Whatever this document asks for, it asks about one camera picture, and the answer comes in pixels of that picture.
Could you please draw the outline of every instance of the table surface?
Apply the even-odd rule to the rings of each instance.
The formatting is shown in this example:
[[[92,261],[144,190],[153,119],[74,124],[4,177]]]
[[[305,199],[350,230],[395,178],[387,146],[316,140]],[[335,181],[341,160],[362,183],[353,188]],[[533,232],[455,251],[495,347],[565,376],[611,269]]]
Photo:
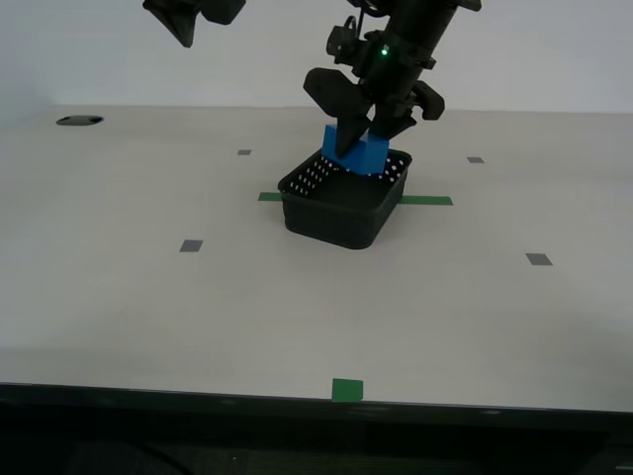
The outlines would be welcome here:
[[[363,251],[258,202],[326,122],[57,107],[0,132],[0,381],[633,411],[633,116],[421,124],[393,143],[406,193],[455,206],[398,206]]]

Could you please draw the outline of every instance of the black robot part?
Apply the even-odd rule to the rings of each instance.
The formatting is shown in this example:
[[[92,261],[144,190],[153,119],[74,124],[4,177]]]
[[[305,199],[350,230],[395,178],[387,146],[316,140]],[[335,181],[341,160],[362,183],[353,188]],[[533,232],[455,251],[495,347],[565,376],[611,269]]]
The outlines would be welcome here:
[[[369,132],[390,140],[416,124],[411,116],[413,107],[423,111],[422,119],[434,121],[444,112],[444,99],[428,84],[418,78],[424,69],[432,69],[432,54],[444,35],[458,7],[479,11],[481,0],[348,0],[361,9],[362,15],[390,16],[385,31],[370,32],[364,40],[355,31],[356,22],[349,20],[343,27],[334,27],[327,41],[326,51],[334,62],[352,66],[359,78],[357,85],[347,78],[346,83],[336,78],[336,88],[360,90],[363,101],[349,101],[344,107],[355,105],[355,111],[346,110],[338,120],[336,153],[343,156],[367,131],[360,128],[360,117],[365,115],[366,104],[376,105],[376,116],[368,127]],[[319,91],[331,90],[333,76],[321,72],[319,81],[313,77],[305,84],[306,91],[322,109],[340,110],[333,102],[335,96],[323,97]],[[350,123],[349,118],[356,118]]]
[[[347,0],[361,10],[334,27],[327,53],[334,62],[352,67],[358,84],[340,71],[316,68],[309,72],[304,88],[316,103],[338,123],[336,153],[345,155],[369,130],[390,140],[416,124],[414,107],[422,119],[435,121],[445,109],[444,99],[419,80],[432,69],[432,55],[459,7],[482,9],[481,0]],[[210,22],[230,24],[246,0],[145,0],[150,11],[185,47],[194,39],[198,14]],[[360,38],[364,15],[390,17],[385,31]],[[373,121],[367,118],[375,105]]]
[[[194,43],[199,13],[212,23],[230,25],[246,0],[145,0],[142,6],[151,12],[185,48]]]

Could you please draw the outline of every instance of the perforated basket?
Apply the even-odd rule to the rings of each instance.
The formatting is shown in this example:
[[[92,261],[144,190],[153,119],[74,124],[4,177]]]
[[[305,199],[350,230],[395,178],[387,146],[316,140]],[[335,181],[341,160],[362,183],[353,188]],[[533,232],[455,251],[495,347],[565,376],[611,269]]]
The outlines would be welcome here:
[[[359,176],[320,150],[279,182],[286,228],[350,249],[376,239],[403,197],[411,156],[389,150],[382,174]]]

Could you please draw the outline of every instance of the green tape marker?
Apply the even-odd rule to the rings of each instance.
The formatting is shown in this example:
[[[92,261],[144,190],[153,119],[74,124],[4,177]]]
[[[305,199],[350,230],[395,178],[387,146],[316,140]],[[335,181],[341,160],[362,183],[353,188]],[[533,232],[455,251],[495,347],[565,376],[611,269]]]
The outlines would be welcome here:
[[[281,201],[281,193],[260,193],[259,201]],[[401,205],[453,206],[450,196],[403,196]]]
[[[332,403],[360,403],[362,400],[362,381],[352,379],[332,380]]]

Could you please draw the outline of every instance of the blue object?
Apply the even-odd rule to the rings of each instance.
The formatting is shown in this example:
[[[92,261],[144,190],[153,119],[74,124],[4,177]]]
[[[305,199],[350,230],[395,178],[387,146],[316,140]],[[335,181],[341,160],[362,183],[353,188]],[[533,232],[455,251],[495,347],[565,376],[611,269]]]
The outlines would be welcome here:
[[[387,162],[389,141],[366,133],[342,158],[336,155],[336,126],[325,126],[321,153],[325,158],[358,175],[382,173]]]

